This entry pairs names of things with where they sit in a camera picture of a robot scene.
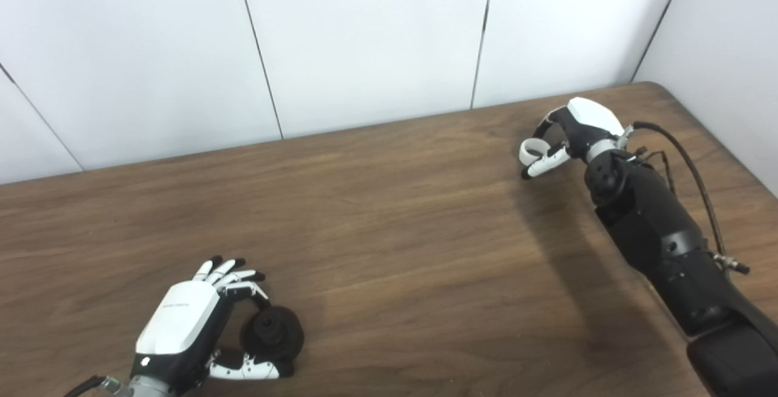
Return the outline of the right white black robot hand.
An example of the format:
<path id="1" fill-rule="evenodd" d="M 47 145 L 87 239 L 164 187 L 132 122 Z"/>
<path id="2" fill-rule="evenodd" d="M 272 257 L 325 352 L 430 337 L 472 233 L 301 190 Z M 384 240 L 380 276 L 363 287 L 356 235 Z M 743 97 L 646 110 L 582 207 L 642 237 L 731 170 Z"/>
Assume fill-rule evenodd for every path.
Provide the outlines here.
<path id="1" fill-rule="evenodd" d="M 544 136 L 554 125 L 562 129 L 563 139 L 551 145 Z M 572 98 L 565 106 L 548 112 L 532 137 L 520 145 L 522 179 L 541 176 L 570 159 L 591 162 L 606 151 L 622 150 L 628 134 L 630 131 L 621 125 L 611 109 L 588 98 Z"/>

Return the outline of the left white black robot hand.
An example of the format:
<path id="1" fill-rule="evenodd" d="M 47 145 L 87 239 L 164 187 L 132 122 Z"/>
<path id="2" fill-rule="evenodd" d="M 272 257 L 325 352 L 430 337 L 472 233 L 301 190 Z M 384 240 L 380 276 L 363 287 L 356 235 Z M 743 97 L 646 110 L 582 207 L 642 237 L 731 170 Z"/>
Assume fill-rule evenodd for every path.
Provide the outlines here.
<path id="1" fill-rule="evenodd" d="M 170 286 L 134 346 L 131 396 L 183 396 L 208 379 L 267 381 L 294 375 L 304 345 L 299 317 L 273 305 L 261 272 L 245 260 L 214 256 L 189 280 Z M 243 325 L 239 350 L 219 347 L 237 303 L 256 313 Z"/>

